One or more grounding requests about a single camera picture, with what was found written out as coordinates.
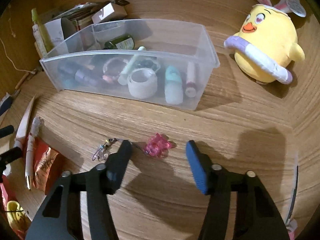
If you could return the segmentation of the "teal white tube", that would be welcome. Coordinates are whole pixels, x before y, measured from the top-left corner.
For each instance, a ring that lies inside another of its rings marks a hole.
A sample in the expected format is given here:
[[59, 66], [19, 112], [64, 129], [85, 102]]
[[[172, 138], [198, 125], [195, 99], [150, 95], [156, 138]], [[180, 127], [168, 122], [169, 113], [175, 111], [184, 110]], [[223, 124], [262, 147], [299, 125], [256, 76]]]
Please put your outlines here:
[[183, 87], [180, 71], [168, 66], [165, 71], [165, 100], [170, 105], [180, 105], [183, 102]]

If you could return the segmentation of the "beaded keychain charm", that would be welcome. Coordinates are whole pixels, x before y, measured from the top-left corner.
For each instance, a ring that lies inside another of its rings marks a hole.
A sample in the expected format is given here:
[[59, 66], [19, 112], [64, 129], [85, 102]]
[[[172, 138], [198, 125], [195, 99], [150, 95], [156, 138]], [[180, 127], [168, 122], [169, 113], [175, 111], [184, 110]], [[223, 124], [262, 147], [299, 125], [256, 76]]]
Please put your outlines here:
[[117, 141], [117, 138], [106, 139], [105, 142], [98, 147], [95, 154], [93, 154], [92, 161], [106, 161], [108, 159], [108, 156], [111, 154], [109, 150], [110, 147]]

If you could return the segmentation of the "translucent plastic storage bin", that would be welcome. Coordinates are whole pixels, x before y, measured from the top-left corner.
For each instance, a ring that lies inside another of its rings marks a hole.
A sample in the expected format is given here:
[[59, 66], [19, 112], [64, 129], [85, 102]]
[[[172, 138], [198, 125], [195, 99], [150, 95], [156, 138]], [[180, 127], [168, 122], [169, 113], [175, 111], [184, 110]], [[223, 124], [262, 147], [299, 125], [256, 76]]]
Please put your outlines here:
[[[104, 43], [129, 34], [132, 50], [104, 49]], [[68, 85], [58, 73], [58, 65], [73, 61], [92, 70], [103, 79], [103, 65], [113, 57], [129, 62], [115, 83], [105, 87]], [[57, 90], [74, 90], [139, 100], [158, 105], [196, 109], [212, 71], [220, 65], [217, 53], [203, 25], [160, 19], [121, 20], [93, 24], [65, 39], [52, 49], [41, 65]], [[165, 100], [165, 71], [168, 66], [180, 71], [183, 102], [170, 105]], [[127, 77], [138, 68], [150, 68], [157, 75], [157, 92], [148, 99], [136, 99], [129, 93]]]

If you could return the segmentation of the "small white cardboard box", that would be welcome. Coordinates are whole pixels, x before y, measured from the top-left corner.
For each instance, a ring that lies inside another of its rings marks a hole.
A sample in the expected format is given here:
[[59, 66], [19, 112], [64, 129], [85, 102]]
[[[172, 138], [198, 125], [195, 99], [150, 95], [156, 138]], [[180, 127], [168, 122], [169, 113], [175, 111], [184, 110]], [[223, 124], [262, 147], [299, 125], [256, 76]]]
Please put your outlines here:
[[92, 22], [94, 24], [98, 24], [113, 20], [119, 20], [126, 16], [127, 12], [124, 7], [114, 3], [108, 3], [92, 16]]

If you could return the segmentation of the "stack of books papers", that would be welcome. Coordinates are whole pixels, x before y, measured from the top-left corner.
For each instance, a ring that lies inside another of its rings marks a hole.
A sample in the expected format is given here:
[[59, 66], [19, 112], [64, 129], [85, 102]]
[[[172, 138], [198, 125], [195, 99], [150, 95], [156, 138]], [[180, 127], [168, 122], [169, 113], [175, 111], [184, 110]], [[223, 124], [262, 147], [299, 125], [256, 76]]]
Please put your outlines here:
[[120, 5], [124, 7], [124, 9], [127, 5], [130, 4], [130, 2], [127, 0], [111, 0], [111, 1], [105, 1], [105, 2], [81, 3], [55, 16], [53, 20], [57, 20], [58, 18], [66, 18], [73, 23], [76, 30], [81, 30], [84, 27], [93, 24], [92, 16], [108, 3], [114, 3], [117, 5]]

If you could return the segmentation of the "pink white braided band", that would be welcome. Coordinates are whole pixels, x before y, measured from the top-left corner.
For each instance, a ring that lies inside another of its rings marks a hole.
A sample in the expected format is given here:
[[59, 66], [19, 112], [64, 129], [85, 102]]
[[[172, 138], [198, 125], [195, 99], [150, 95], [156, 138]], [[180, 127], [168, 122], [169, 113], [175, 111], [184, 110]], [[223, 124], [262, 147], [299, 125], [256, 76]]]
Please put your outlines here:
[[103, 80], [107, 83], [115, 83], [128, 62], [127, 59], [118, 56], [109, 59], [103, 65]]

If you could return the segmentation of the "white pen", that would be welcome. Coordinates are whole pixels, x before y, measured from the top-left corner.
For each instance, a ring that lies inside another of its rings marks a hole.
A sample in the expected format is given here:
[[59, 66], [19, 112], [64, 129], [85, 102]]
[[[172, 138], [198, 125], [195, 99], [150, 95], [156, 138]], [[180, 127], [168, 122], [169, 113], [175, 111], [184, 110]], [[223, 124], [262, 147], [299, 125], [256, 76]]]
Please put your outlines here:
[[41, 126], [41, 118], [39, 116], [33, 119], [27, 141], [27, 150], [25, 155], [25, 179], [28, 190], [31, 190], [33, 182], [33, 161], [34, 161], [34, 144], [39, 134]]

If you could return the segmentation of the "red envelope packet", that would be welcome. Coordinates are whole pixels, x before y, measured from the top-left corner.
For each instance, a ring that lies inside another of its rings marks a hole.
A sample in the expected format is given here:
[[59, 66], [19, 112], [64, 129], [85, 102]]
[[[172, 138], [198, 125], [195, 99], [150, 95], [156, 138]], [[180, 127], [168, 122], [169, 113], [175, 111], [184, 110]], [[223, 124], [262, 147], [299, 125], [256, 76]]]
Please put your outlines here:
[[[34, 189], [47, 195], [61, 174], [63, 156], [47, 145], [42, 139], [35, 139], [33, 169], [34, 177], [31, 184]], [[17, 201], [8, 178], [4, 177], [1, 183], [1, 214], [5, 215], [9, 228], [18, 239], [25, 239], [31, 224], [26, 212]]]

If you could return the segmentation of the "white folded paper letter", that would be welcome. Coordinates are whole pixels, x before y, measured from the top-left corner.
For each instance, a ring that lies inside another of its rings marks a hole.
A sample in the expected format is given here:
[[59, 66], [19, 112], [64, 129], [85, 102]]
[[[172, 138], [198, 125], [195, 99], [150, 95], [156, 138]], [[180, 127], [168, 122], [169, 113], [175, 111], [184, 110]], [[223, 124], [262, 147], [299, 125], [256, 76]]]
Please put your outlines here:
[[76, 33], [75, 26], [66, 18], [58, 18], [57, 20], [49, 21], [44, 26], [55, 47]]

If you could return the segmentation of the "dark green glass bottle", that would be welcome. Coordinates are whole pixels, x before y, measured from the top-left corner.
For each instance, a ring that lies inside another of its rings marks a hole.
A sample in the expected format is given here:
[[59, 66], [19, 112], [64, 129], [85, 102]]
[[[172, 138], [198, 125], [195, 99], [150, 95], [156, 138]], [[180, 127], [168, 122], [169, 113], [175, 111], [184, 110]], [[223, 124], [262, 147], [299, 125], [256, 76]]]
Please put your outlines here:
[[129, 34], [118, 36], [104, 43], [104, 49], [132, 50], [134, 47], [134, 39]]

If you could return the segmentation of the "yellow chick bunny plush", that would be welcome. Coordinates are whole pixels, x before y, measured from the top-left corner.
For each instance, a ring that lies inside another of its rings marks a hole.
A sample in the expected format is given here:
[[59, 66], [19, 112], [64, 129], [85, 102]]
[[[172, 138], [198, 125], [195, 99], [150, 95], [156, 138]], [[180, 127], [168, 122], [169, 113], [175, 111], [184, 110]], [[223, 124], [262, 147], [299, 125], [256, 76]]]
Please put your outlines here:
[[257, 83], [288, 85], [293, 80], [288, 65], [305, 59], [289, 14], [305, 17], [306, 10], [300, 0], [280, 0], [276, 5], [271, 0], [257, 1], [240, 30], [223, 45], [234, 51], [239, 68]]

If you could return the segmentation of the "purple spray bottle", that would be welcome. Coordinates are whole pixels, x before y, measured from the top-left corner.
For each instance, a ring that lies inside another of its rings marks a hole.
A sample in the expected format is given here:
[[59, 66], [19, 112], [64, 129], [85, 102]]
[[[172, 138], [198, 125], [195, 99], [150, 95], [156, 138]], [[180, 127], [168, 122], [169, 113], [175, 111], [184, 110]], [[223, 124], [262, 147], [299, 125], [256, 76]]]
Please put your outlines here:
[[68, 85], [82, 85], [87, 87], [105, 87], [106, 85], [101, 76], [73, 61], [60, 63], [57, 70]]

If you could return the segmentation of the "pink plastic hair clip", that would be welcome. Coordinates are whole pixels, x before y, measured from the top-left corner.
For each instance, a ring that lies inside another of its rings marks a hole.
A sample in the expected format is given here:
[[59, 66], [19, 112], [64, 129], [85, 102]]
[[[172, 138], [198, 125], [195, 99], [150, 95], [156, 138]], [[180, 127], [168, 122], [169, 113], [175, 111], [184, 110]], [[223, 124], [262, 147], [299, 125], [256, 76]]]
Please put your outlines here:
[[143, 152], [152, 158], [166, 158], [169, 151], [176, 147], [176, 143], [164, 134], [156, 133], [143, 146]]

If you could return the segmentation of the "white tape roll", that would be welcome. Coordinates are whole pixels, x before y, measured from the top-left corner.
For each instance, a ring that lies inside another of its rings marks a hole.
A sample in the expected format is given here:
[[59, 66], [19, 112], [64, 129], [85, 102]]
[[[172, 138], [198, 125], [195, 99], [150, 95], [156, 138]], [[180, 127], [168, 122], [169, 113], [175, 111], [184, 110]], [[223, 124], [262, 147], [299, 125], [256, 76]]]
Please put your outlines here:
[[157, 92], [157, 75], [150, 68], [138, 68], [127, 77], [127, 85], [132, 97], [148, 99]]

